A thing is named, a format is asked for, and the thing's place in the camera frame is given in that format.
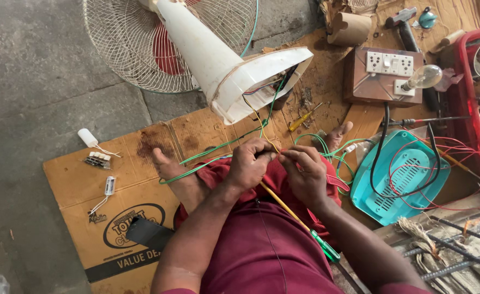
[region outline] yellow wire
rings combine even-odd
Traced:
[[[309,228],[298,218],[297,215],[294,214],[294,212],[285,204],[283,203],[282,199],[280,197],[276,196],[276,194],[263,182],[260,182],[260,185],[269,192],[269,194],[278,202],[280,205],[282,205],[283,209],[285,209],[294,219],[296,219],[298,222],[300,222],[306,230],[310,231]]]
[[[267,141],[269,141],[269,143],[270,143],[271,145],[273,145],[274,149],[279,153],[280,151],[278,150],[278,148],[276,148],[276,145],[275,145],[273,142],[271,142],[271,140],[265,135],[265,131],[263,130],[262,120],[260,119],[260,117],[259,117],[258,114],[256,113],[256,110],[251,106],[251,104],[249,103],[249,101],[247,101],[247,99],[246,99],[245,97],[243,97],[243,100],[245,100],[245,102],[247,103],[247,105],[249,105],[249,107],[252,109],[252,111],[255,112],[255,115],[256,115],[256,117],[258,118],[258,121],[260,122],[260,125],[262,126],[262,134],[263,134],[263,136],[265,137],[265,139],[266,139]]]

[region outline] pedestal fan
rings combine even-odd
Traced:
[[[145,90],[180,93],[200,87],[224,124],[287,93],[308,67],[307,48],[248,61],[257,0],[82,0],[86,29],[100,56]]]

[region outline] concrete floor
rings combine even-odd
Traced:
[[[247,54],[321,25],[315,0],[260,1]],[[123,82],[90,43],[80,0],[0,1],[0,273],[11,293],[90,293],[44,161],[84,148],[80,128],[103,142],[205,106],[202,94]]]

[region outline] white fan body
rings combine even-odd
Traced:
[[[274,51],[244,61],[184,5],[175,0],[149,0],[164,23],[170,40],[184,57],[203,90],[207,103],[226,125],[252,113],[243,93],[270,83],[271,77],[298,64],[278,97],[287,93],[307,69],[313,54],[306,48]],[[275,90],[269,87],[246,96],[254,109],[271,103]]]

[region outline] hand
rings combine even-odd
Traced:
[[[249,139],[233,151],[231,169],[224,181],[242,191],[254,188],[262,181],[267,165],[276,155],[269,141],[258,137]]]
[[[295,145],[278,157],[287,174],[294,195],[309,209],[328,199],[327,167],[314,147]]]

